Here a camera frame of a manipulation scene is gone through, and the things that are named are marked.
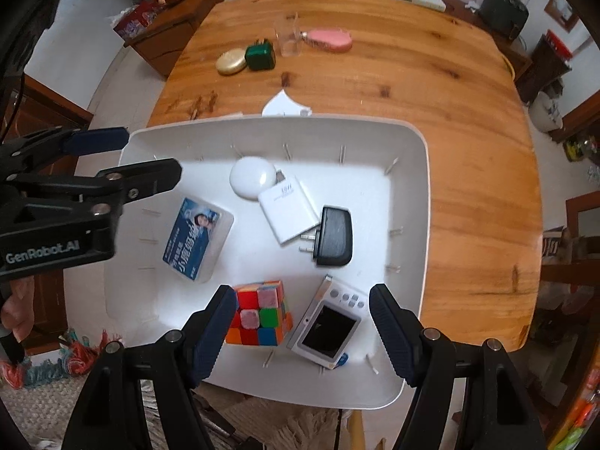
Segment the gold round compact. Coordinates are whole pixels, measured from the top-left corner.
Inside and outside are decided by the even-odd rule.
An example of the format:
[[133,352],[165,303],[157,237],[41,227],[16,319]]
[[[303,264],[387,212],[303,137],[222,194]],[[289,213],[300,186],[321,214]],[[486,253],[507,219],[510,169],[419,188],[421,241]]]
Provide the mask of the gold round compact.
[[233,75],[246,68],[246,51],[235,48],[221,54],[216,62],[216,69],[220,75]]

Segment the silver digital camera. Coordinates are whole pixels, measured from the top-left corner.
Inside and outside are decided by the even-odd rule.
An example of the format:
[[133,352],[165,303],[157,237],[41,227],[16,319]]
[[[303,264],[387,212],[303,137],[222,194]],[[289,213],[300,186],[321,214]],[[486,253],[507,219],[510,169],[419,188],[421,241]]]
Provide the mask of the silver digital camera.
[[367,317],[367,295],[331,275],[323,278],[287,348],[328,370],[346,358],[346,348]]

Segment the blue dental floss box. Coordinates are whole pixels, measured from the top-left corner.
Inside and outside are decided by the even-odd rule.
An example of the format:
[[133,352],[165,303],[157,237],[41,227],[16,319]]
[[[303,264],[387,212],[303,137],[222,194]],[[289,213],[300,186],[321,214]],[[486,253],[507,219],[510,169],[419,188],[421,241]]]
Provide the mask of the blue dental floss box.
[[184,197],[167,239],[163,262],[189,281],[208,282],[233,224],[231,212],[198,198]]

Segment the black power adapter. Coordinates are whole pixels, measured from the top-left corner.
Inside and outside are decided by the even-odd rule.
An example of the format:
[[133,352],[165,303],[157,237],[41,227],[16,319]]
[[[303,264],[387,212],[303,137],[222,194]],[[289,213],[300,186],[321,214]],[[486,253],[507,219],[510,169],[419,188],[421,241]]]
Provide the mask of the black power adapter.
[[353,255],[351,213],[345,208],[325,206],[314,233],[303,234],[301,239],[311,245],[300,247],[299,251],[311,254],[317,266],[342,267],[349,264]]

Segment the black speaker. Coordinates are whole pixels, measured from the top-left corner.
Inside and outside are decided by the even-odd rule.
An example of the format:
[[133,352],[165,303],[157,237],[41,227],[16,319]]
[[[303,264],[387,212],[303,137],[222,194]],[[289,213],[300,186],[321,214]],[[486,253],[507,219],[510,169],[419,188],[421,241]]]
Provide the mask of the black speaker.
[[483,0],[478,14],[486,26],[512,42],[525,27],[529,10],[521,0]]

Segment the white charger block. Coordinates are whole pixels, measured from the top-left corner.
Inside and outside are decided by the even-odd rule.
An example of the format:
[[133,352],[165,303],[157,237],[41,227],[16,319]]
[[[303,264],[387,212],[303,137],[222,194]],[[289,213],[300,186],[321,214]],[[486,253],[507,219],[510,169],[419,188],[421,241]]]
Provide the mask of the white charger block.
[[300,182],[276,172],[276,183],[258,194],[258,203],[280,245],[287,244],[320,223]]

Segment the wooden side cabinet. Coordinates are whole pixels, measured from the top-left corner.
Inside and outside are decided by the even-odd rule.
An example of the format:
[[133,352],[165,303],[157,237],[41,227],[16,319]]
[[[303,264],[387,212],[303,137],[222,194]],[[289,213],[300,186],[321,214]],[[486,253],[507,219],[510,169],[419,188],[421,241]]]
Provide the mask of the wooden side cabinet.
[[133,48],[160,76],[168,78],[188,42],[217,4],[224,0],[183,0],[163,10],[123,47]]

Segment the pink pear-shaped tape dispenser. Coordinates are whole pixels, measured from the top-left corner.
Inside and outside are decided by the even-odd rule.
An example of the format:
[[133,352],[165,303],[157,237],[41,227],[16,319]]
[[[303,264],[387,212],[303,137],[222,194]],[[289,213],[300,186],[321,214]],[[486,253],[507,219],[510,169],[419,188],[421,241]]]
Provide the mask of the pink pear-shaped tape dispenser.
[[345,53],[353,46],[351,34],[335,28],[314,28],[303,31],[301,37],[310,46],[332,53]]

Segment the white plastic tray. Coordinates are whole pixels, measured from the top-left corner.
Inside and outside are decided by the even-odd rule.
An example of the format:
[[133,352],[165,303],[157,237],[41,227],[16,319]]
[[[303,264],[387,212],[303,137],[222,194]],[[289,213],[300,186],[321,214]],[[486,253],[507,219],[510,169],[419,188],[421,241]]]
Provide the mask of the white plastic tray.
[[[317,266],[303,241],[278,243],[260,206],[229,183],[241,156],[261,156],[297,179],[315,209],[351,213],[353,257],[340,268]],[[199,120],[135,132],[122,164],[176,159],[177,187],[126,205],[115,256],[105,266],[108,315],[129,344],[146,344],[207,305],[220,285],[281,281],[300,318],[331,275],[367,293],[385,284],[399,304],[419,312],[429,244],[429,156],[412,125],[326,116]],[[190,280],[163,259],[185,199],[223,208],[232,229],[209,279]]]

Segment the colourful rubik's cube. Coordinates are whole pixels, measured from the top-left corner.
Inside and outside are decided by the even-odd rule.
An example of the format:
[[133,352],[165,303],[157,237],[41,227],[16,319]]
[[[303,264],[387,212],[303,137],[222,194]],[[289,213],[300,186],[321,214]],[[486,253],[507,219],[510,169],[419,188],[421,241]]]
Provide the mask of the colourful rubik's cube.
[[280,280],[234,287],[237,308],[225,341],[245,347],[278,347],[294,322]]

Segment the clear plastic box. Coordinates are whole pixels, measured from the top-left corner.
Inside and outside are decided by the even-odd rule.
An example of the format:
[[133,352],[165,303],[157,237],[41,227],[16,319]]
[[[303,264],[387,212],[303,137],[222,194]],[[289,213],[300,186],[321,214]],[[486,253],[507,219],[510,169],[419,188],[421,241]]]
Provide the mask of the clear plastic box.
[[282,57],[296,57],[300,54],[302,37],[297,12],[281,14],[274,22],[274,34]]

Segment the red tissue box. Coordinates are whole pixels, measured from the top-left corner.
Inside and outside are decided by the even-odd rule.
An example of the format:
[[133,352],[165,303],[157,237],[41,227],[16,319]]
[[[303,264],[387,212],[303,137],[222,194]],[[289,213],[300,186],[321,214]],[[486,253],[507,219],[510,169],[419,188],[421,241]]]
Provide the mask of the red tissue box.
[[118,16],[113,30],[124,41],[132,40],[153,23],[161,9],[156,1],[141,1]]

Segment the green square box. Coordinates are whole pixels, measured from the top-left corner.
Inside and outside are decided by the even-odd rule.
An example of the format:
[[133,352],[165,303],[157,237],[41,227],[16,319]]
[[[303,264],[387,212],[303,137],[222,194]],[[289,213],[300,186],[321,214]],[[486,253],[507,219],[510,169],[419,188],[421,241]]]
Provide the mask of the green square box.
[[271,41],[264,39],[248,46],[244,56],[247,67],[252,71],[273,70],[276,53]]

